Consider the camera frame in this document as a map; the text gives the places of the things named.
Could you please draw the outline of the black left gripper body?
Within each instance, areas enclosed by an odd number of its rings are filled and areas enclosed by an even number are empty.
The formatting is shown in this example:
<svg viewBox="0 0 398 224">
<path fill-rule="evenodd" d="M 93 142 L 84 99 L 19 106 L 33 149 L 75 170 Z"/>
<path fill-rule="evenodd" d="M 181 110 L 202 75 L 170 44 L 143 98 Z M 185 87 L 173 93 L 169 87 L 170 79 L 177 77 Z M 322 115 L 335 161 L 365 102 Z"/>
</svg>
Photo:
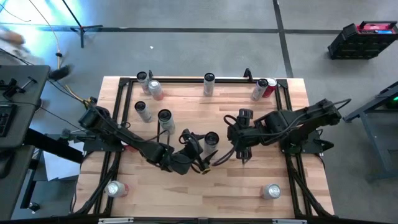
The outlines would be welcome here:
<svg viewBox="0 0 398 224">
<path fill-rule="evenodd" d="M 189 157 L 190 167 L 194 172 L 198 174 L 208 173 L 208 168 L 204 167 L 203 159 L 200 154 L 203 152 L 199 141 L 195 139 L 195 133 L 191 132 L 189 129 L 184 129 L 179 137 L 181 144 L 184 144 L 182 149 L 182 154 Z"/>
</svg>

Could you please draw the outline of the person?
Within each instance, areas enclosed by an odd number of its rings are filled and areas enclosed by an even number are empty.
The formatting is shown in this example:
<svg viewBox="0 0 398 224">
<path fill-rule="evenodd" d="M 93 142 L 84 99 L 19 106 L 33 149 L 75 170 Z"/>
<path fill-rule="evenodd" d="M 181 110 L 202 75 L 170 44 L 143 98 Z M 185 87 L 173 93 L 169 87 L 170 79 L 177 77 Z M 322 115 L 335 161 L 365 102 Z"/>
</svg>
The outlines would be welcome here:
<svg viewBox="0 0 398 224">
<path fill-rule="evenodd" d="M 25 39 L 22 35 L 18 34 L 17 32 L 11 31 L 4 26 L 0 26 L 0 39 L 14 45 L 22 45 L 25 43 Z M 53 70 L 49 75 L 49 78 L 51 80 L 58 81 L 68 76 L 71 72 L 72 66 L 65 65 L 56 70 Z"/>
</svg>

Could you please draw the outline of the black desk clamp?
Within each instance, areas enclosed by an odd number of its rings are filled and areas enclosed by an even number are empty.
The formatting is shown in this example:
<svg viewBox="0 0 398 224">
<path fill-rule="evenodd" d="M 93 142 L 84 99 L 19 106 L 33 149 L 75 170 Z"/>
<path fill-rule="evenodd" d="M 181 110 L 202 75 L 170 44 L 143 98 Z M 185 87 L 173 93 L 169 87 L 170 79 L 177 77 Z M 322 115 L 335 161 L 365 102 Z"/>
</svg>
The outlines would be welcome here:
<svg viewBox="0 0 398 224">
<path fill-rule="evenodd" d="M 4 80 L 0 80 L 0 90 L 4 91 L 2 93 L 3 97 L 10 101 L 16 93 L 25 93 L 25 90 L 17 86 L 17 80 L 13 78 L 8 84 L 6 84 Z"/>
</svg>

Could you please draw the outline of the black computer mouse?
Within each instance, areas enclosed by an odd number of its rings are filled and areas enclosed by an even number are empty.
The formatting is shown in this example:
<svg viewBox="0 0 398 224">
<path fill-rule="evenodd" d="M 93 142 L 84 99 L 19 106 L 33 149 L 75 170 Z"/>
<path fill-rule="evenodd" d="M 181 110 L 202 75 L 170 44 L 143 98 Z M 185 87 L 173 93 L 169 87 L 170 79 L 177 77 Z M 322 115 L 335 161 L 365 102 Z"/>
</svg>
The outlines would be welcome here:
<svg viewBox="0 0 398 224">
<path fill-rule="evenodd" d="M 0 153 L 0 179 L 5 178 L 9 174 L 14 155 L 14 151 L 4 151 Z"/>
</svg>

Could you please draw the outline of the black aluminium table frame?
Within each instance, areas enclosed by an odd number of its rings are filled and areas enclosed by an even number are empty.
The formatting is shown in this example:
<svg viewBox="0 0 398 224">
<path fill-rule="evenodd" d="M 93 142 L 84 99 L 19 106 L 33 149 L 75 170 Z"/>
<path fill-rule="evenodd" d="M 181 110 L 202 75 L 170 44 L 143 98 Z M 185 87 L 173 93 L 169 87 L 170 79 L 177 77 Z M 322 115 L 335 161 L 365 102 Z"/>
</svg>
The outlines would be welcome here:
<svg viewBox="0 0 398 224">
<path fill-rule="evenodd" d="M 113 112 L 121 77 L 104 77 L 99 93 L 99 106 Z M 220 137 L 219 151 L 212 161 L 225 155 L 232 145 L 226 133 L 227 124 L 223 116 L 238 115 L 240 108 L 254 111 L 254 119 L 277 109 L 275 94 L 259 101 L 250 99 L 254 83 L 244 78 L 233 78 L 239 83 L 217 83 L 213 96 L 203 95 L 203 80 L 189 82 L 188 78 L 161 80 L 164 98 L 154 100 L 145 95 L 140 84 L 134 83 L 127 121 L 130 130 L 144 139 L 157 134 L 157 113 L 161 109 L 172 112 L 175 134 L 170 145 L 180 150 L 178 138 L 184 129 L 205 134 L 194 128 L 195 119 L 209 122 L 215 119 L 220 127 L 213 130 Z M 304 80 L 288 78 L 288 89 L 292 108 L 297 110 L 309 106 Z M 144 101 L 153 114 L 150 123 L 144 123 L 134 109 L 137 101 Z M 104 152 L 94 152 L 82 164 L 77 183 L 77 212 L 93 194 L 99 184 Z M 302 155 L 303 171 L 307 186 L 322 207 L 334 214 L 330 192 L 322 161 L 318 156 Z M 202 175 L 190 170 L 185 175 L 165 172 L 145 161 L 138 152 L 124 151 L 121 155 L 117 180 L 127 184 L 127 196 L 113 201 L 113 217 L 194 217 L 194 218 L 294 218 L 289 178 L 285 156 L 278 144 L 252 148 L 252 158 L 245 165 L 233 156 L 228 162 L 210 168 Z M 277 184 L 282 195 L 275 200 L 261 197 L 261 189 L 267 184 Z"/>
</svg>

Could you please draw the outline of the tall white can teal palms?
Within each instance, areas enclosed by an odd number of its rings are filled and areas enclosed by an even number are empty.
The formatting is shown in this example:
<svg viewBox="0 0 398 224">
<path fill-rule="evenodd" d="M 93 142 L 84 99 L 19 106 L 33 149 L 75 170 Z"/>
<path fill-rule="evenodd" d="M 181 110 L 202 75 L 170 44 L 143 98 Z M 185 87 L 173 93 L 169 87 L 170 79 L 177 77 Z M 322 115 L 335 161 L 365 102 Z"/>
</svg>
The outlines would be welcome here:
<svg viewBox="0 0 398 224">
<path fill-rule="evenodd" d="M 213 94 L 213 89 L 215 85 L 215 75 L 213 73 L 206 73 L 204 75 L 204 95 L 211 96 Z"/>
</svg>

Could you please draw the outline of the black device green light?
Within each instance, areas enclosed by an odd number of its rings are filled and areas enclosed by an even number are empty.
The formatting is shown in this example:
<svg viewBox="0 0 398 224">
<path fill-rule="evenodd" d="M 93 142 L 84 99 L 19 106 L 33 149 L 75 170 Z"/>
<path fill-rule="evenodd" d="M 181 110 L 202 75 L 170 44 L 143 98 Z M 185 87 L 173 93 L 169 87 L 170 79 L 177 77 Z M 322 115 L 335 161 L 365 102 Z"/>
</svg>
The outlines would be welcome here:
<svg viewBox="0 0 398 224">
<path fill-rule="evenodd" d="M 389 97 L 384 106 L 390 110 L 398 110 L 398 94 L 396 94 L 396 96 Z"/>
</svg>

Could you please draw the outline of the tall white can green palms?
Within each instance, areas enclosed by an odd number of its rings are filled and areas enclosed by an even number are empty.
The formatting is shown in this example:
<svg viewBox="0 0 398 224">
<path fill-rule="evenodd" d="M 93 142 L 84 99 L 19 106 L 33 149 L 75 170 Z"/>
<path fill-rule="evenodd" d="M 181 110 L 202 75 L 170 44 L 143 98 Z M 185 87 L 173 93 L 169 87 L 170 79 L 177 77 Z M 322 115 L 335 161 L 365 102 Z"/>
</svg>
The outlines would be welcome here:
<svg viewBox="0 0 398 224">
<path fill-rule="evenodd" d="M 258 101 L 268 87 L 268 81 L 265 78 L 261 78 L 256 82 L 256 86 L 253 89 L 251 99 L 253 101 Z"/>
</svg>

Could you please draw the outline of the grey metal table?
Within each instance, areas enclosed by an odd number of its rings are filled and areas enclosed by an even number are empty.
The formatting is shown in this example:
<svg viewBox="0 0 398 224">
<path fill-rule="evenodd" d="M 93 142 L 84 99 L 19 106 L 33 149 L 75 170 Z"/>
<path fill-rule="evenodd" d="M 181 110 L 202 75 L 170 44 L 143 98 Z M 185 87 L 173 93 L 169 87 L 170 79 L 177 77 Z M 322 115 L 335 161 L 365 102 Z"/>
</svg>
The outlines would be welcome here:
<svg viewBox="0 0 398 224">
<path fill-rule="evenodd" d="M 347 123 L 359 118 L 370 140 L 382 171 L 366 177 L 369 182 L 398 177 L 398 110 L 387 109 L 384 105 L 389 97 L 398 94 L 398 81 L 379 92 L 374 99 L 354 110 L 343 120 Z"/>
</svg>

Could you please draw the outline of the black crossbeam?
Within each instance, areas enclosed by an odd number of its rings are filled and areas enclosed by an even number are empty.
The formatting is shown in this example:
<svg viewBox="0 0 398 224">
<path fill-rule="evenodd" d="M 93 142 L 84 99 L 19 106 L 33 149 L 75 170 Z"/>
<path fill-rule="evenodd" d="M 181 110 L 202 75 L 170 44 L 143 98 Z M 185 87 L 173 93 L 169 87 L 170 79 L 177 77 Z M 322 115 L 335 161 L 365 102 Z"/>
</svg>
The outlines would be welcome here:
<svg viewBox="0 0 398 224">
<path fill-rule="evenodd" d="M 94 215 L 68 215 L 46 218 L 32 218 L 19 220 L 3 220 L 0 224 L 98 224 L 100 218 L 112 218 L 105 214 Z M 133 217 L 134 223 L 153 224 L 272 224 L 272 219 L 298 219 L 306 220 L 307 224 L 392 224 L 384 222 L 372 222 L 366 220 L 352 220 L 337 217 L 310 217 L 298 218 L 167 218 L 167 217 Z"/>
</svg>

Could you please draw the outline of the white floor sheet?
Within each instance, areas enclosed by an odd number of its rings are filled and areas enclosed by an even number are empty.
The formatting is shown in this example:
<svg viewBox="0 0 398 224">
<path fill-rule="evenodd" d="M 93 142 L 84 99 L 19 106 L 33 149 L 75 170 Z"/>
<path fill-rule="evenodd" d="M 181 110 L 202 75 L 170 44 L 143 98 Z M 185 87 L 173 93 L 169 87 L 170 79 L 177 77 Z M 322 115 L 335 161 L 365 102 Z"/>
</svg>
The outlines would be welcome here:
<svg viewBox="0 0 398 224">
<path fill-rule="evenodd" d="M 80 174 L 80 165 L 44 151 L 47 180 L 63 179 Z"/>
</svg>

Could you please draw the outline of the black and red tool case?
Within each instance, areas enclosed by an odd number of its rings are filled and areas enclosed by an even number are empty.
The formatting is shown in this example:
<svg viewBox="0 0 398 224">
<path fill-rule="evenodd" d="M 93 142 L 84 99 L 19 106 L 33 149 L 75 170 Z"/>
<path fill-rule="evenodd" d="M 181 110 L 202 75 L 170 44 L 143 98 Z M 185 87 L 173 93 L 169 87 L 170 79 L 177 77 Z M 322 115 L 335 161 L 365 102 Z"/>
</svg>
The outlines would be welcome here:
<svg viewBox="0 0 398 224">
<path fill-rule="evenodd" d="M 343 28 L 328 46 L 332 60 L 369 60 L 398 40 L 398 21 L 362 21 Z"/>
</svg>

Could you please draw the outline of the black keyboard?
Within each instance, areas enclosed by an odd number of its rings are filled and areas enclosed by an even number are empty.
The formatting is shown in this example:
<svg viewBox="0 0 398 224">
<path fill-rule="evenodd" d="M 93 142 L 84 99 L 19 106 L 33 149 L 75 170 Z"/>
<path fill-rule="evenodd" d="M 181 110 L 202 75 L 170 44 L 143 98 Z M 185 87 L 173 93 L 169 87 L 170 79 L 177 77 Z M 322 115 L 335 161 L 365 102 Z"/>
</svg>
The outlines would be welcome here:
<svg viewBox="0 0 398 224">
<path fill-rule="evenodd" d="M 6 137 L 16 115 L 17 106 L 13 104 L 0 105 L 0 138 Z"/>
</svg>

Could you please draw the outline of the black desk foot bar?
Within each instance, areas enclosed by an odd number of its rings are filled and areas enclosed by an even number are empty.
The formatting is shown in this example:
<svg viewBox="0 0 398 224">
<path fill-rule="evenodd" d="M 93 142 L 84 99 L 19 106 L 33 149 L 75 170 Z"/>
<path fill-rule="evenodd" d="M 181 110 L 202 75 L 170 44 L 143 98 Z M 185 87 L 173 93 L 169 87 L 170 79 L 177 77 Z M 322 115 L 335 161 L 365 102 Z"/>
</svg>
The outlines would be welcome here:
<svg viewBox="0 0 398 224">
<path fill-rule="evenodd" d="M 33 129 L 27 130 L 24 144 L 35 146 L 38 149 L 78 164 L 83 162 L 83 153 L 81 151 L 56 141 Z"/>
</svg>

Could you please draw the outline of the wooden shelf black metal legs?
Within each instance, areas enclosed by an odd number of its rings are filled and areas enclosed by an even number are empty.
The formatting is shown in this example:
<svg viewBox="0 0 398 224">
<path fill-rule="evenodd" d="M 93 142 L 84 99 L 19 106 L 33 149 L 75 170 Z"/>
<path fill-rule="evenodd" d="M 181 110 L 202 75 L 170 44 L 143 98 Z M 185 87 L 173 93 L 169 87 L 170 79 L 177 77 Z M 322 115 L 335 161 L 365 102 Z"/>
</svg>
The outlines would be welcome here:
<svg viewBox="0 0 398 224">
<path fill-rule="evenodd" d="M 231 116 L 231 115 L 229 115 L 229 114 L 227 114 L 227 115 L 225 115 L 224 117 L 223 117 L 223 121 L 229 126 L 229 124 L 234 124 L 234 123 L 238 123 L 239 124 L 239 122 L 238 122 L 238 117 L 234 117 L 234 116 Z M 247 126 L 250 126 L 250 123 L 249 124 L 239 124 L 240 126 L 245 126 L 245 127 L 247 127 Z M 200 119 L 195 119 L 194 120 L 194 123 L 193 123 L 193 127 L 194 128 L 200 128 L 202 131 L 204 131 L 204 130 L 207 130 L 207 131 L 209 131 L 210 130 L 210 128 L 212 128 L 212 130 L 211 131 L 213 131 L 214 132 L 214 128 L 215 127 L 220 127 L 221 126 L 221 124 L 220 124 L 220 122 L 216 122 L 216 120 L 215 119 L 212 119 L 211 121 L 209 121 L 209 122 L 203 122 L 203 120 L 200 120 Z M 230 159 L 230 157 L 233 155 L 233 153 L 235 152 L 236 153 L 236 158 L 238 159 L 238 156 L 239 156 L 239 153 L 242 151 L 243 149 L 236 149 L 234 146 L 232 147 L 232 149 L 230 150 L 230 151 L 228 151 L 225 155 L 223 155 L 222 157 L 220 157 L 217 161 L 215 161 L 214 163 L 213 163 L 213 166 L 220 166 L 220 165 L 222 165 L 223 163 L 225 163 L 226 161 L 228 161 L 229 159 Z"/>
</svg>

